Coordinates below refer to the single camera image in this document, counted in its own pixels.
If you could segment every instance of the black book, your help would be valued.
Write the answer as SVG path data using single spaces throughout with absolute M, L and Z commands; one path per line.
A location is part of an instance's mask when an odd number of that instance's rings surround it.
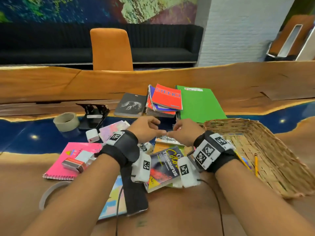
M 140 117 L 146 106 L 147 97 L 133 93 L 125 93 L 117 105 L 114 115 Z

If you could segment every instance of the spiral binding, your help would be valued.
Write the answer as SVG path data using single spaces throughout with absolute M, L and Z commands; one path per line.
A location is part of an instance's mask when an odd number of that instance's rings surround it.
M 69 176 L 57 176 L 57 175 L 47 175 L 43 174 L 43 178 L 45 179 L 52 179 L 52 180 L 60 180 L 60 181 L 73 181 L 75 176 L 69 177 Z

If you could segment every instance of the pencil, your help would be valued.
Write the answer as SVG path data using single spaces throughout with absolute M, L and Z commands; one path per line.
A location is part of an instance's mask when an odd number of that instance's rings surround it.
M 245 163 L 245 161 L 240 157 L 240 155 L 239 155 L 237 152 L 235 152 L 235 154 L 238 156 L 238 158 L 241 160 L 241 162 L 242 162 L 249 170 L 251 170 L 250 167 Z
M 255 153 L 255 176 L 258 177 L 258 157 L 256 153 Z

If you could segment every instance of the masking tape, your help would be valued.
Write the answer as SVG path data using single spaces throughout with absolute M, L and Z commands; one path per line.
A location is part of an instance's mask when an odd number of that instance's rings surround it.
M 80 124 L 75 113 L 60 114 L 54 118 L 53 122 L 61 132 L 72 131 Z

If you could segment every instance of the couch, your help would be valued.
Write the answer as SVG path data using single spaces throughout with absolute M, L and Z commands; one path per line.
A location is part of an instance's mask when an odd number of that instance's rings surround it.
M 135 63 L 196 62 L 203 28 L 196 25 L 0 23 L 0 65 L 92 63 L 89 31 L 128 33 Z

